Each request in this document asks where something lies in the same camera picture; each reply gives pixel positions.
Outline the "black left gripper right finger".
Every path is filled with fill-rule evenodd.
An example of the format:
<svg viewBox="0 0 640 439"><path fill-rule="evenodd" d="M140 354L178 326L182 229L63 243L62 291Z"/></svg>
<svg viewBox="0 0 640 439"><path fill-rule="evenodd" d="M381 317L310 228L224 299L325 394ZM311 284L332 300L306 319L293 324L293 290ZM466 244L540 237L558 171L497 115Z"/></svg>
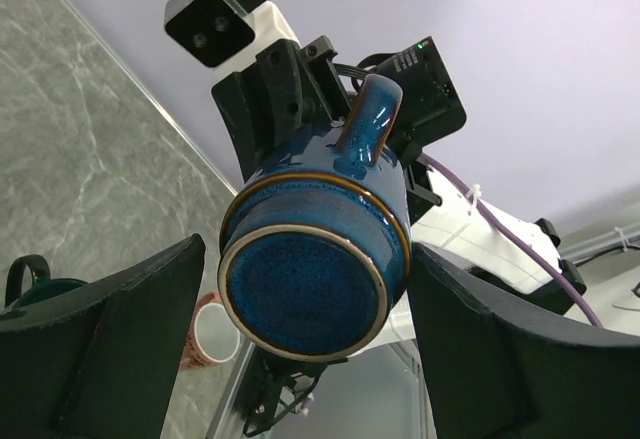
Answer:
<svg viewBox="0 0 640 439"><path fill-rule="evenodd" d="M412 248L408 298L440 438L636 438L639 339Z"/></svg>

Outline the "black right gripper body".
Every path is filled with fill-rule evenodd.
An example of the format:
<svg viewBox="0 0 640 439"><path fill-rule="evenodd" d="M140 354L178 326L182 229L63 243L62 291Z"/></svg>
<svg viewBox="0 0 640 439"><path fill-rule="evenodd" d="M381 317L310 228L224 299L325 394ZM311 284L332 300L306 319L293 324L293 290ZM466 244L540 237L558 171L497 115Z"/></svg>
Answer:
<svg viewBox="0 0 640 439"><path fill-rule="evenodd" d="M349 113L352 100L333 64L336 55L325 35L304 47L279 39L212 87L243 180L293 131Z"/></svg>

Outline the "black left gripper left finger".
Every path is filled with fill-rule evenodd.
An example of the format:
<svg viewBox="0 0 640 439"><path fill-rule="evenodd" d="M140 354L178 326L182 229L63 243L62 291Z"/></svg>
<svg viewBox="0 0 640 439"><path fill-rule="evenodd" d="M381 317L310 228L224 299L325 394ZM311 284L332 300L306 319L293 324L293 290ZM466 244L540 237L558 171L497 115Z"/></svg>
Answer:
<svg viewBox="0 0 640 439"><path fill-rule="evenodd" d="M5 438L160 436L203 276L199 235L1 312Z"/></svg>

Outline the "dark green patterned mug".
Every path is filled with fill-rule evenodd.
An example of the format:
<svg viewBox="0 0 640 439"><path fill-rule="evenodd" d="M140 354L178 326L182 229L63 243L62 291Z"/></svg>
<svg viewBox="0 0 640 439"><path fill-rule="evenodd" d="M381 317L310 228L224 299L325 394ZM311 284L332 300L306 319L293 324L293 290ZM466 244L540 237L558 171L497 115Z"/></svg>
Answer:
<svg viewBox="0 0 640 439"><path fill-rule="evenodd" d="M31 286L23 291L23 279L28 271ZM47 260L39 254L17 258L10 266L5 289L7 309L21 308L60 296L86 285L86 281L74 278L51 277Z"/></svg>

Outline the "dark blue glossy mug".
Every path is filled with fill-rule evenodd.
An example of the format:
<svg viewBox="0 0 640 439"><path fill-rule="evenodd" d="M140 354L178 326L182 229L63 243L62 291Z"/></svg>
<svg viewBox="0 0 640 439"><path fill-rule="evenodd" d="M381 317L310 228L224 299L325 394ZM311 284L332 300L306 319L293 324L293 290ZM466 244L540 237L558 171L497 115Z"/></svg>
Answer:
<svg viewBox="0 0 640 439"><path fill-rule="evenodd" d="M403 294L411 231L402 166L387 147L402 102L368 76L342 121L294 131L235 197L217 285L236 327L298 361L356 353Z"/></svg>

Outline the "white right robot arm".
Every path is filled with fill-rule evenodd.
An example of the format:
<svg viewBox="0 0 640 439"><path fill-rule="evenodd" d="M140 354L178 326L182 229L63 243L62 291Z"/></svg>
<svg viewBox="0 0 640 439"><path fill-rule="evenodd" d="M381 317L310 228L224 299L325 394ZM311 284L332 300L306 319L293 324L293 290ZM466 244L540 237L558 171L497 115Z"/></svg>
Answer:
<svg viewBox="0 0 640 439"><path fill-rule="evenodd" d="M413 336L413 242L557 313L583 293L548 221L483 203L423 155L466 120L431 38L354 66L335 55L325 37L279 38L215 64L245 181L220 230L218 290L255 345L235 404L247 438L306 411L330 365Z"/></svg>

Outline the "red orange mug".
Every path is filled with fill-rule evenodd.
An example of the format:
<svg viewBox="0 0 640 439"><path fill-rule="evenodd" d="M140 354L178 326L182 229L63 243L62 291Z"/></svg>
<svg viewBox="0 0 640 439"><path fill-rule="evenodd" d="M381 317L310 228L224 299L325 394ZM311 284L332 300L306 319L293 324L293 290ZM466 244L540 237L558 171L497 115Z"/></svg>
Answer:
<svg viewBox="0 0 640 439"><path fill-rule="evenodd" d="M179 370L217 366L229 362L240 348L239 330L229 318L218 292L196 303Z"/></svg>

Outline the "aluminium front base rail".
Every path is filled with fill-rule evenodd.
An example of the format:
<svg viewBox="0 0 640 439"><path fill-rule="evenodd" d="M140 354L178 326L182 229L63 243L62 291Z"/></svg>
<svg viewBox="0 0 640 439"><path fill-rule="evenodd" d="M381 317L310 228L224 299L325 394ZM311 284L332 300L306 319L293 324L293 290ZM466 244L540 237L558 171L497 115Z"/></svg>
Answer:
<svg viewBox="0 0 640 439"><path fill-rule="evenodd" d="M239 406L239 393L254 349L254 344L248 339L241 342L231 376L205 435L206 439L244 438L244 419Z"/></svg>

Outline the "aluminium table edge rail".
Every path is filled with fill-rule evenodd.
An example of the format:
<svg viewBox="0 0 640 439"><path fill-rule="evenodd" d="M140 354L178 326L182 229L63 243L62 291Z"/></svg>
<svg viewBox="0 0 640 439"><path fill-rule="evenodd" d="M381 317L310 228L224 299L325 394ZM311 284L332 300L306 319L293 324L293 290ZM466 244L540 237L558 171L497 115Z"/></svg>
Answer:
<svg viewBox="0 0 640 439"><path fill-rule="evenodd" d="M130 70L122 58L110 47L100 33L92 26L88 19L81 13L79 9L70 0L62 0L63 4L71 11L71 13L79 20L79 22L89 31L89 33L103 47L106 53L118 65L118 67L127 75L130 81L145 96L147 101L154 109L163 117L163 119L180 135L182 141L205 163L207 168L222 182L222 184L236 195L237 191L233 185L224 177L224 175L215 167L209 158L199 149L198 145L189 137L189 135L175 121L173 116L166 108L156 99L156 97L148 90L148 88L139 80L139 78Z"/></svg>

